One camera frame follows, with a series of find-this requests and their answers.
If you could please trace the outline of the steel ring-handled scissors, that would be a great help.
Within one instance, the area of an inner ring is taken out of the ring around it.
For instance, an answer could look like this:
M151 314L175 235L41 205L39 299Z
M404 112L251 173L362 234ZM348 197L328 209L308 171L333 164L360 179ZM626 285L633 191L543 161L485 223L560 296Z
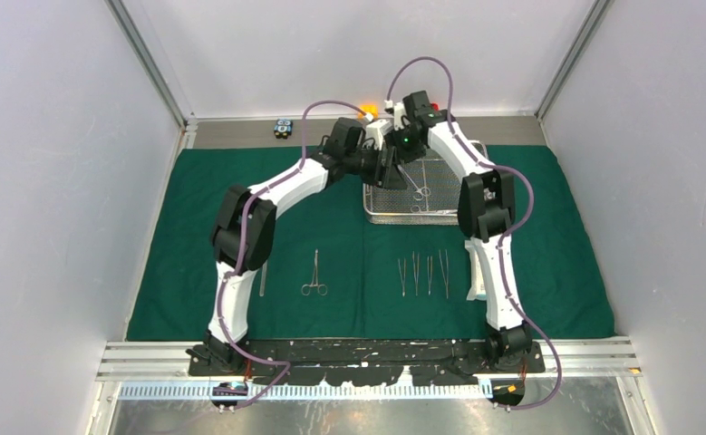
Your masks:
M409 181L409 183L413 187L413 199L416 201L420 201L423 204L426 204L431 194L430 188L426 184L422 184L421 186L418 185L417 182L406 171L403 171L403 176Z

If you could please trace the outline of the metal mesh instrument tray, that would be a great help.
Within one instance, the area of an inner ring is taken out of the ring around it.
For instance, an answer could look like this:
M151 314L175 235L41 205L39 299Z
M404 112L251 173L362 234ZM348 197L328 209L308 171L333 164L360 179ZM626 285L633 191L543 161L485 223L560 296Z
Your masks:
M431 194L426 204L413 199L407 179L405 190L390 190L365 185L363 210L373 224L456 226L460 182L449 165L433 150L401 166L418 185L426 184Z

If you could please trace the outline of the steel needle holder clamp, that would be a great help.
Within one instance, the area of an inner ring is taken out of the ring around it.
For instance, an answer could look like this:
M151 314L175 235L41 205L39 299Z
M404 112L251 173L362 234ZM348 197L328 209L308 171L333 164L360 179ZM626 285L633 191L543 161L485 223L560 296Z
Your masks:
M428 283L428 295L431 295L433 282L434 282L434 257L433 256L427 256L426 270L427 270L426 274L427 274L427 283Z

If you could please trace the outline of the green surgical drape cloth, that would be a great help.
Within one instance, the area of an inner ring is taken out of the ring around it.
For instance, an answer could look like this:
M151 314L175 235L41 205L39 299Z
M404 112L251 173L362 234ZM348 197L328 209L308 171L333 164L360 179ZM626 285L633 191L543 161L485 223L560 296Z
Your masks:
M614 313L580 214L555 155L544 146L494 145L491 158L531 182L535 206L512 236L519 302L556 339L614 335ZM128 325L130 341L198 341L213 314L216 263L210 233L226 190L250 186L287 169L294 148L185 150L176 160L140 291ZM320 282L328 295L303 296L319 250ZM446 299L439 251L448 250ZM419 252L414 294L411 253ZM426 259L434 257L428 295ZM407 259L401 296L398 259ZM266 292L257 277L247 310L254 339L482 338L486 306L467 301L469 256L454 226L374 225L363 210L363 186L348 176L303 200L276 222Z

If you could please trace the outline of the steel surgical forceps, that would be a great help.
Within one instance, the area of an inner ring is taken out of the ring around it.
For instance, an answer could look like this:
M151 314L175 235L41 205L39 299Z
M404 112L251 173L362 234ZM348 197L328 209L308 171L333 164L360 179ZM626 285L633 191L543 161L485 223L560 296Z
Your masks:
M401 296L404 297L406 296L406 282L407 282L407 270L408 270L408 264L407 264L407 259L398 259L397 260L397 266L398 266L398 271L399 271L399 277L401 281Z

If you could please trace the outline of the steel ring-handled hemostat clamp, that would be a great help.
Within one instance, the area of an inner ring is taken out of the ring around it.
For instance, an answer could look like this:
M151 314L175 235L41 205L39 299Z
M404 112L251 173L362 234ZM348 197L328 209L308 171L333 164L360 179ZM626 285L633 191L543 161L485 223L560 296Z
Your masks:
M313 273L309 283L301 286L300 292L303 296L309 296L312 293L316 293L320 296L328 295L328 286L320 282L319 276L319 250L314 251L314 264Z

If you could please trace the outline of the long steel probe rod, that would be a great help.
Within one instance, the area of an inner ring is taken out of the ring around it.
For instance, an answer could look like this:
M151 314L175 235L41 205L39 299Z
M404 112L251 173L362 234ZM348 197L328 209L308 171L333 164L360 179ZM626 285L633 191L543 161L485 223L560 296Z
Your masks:
M259 297L264 297L266 292L266 276L268 270L268 263L265 262L260 270L260 281L259 281Z

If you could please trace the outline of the white sterile packet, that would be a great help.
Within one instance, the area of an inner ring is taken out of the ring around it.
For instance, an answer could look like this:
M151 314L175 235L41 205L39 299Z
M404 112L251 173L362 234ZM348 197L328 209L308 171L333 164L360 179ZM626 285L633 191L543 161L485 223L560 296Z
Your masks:
M470 286L466 296L467 301L485 301L486 291L483 283L482 269L476 253L469 253Z

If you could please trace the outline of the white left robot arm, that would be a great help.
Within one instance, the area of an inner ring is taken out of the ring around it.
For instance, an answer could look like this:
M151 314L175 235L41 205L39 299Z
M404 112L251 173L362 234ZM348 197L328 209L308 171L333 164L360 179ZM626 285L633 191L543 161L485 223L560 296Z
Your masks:
M394 178L395 129L389 120L338 119L331 134L271 179L230 187L210 235L217 267L213 314L203 342L189 350L200 363L225 375L247 360L240 345L247 335L247 309L256 271L269 258L276 222L302 200L328 189L347 174L384 187Z

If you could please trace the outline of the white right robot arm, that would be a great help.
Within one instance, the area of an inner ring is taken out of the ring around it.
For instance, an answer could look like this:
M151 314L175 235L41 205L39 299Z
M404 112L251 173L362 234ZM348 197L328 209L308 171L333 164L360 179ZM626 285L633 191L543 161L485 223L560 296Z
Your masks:
M408 160L432 150L459 180L459 228L470 243L486 295L486 360L494 370L508 372L533 343L513 271L514 175L485 157L448 111L432 105L425 91L400 102L388 100L384 109L394 122L399 158Z

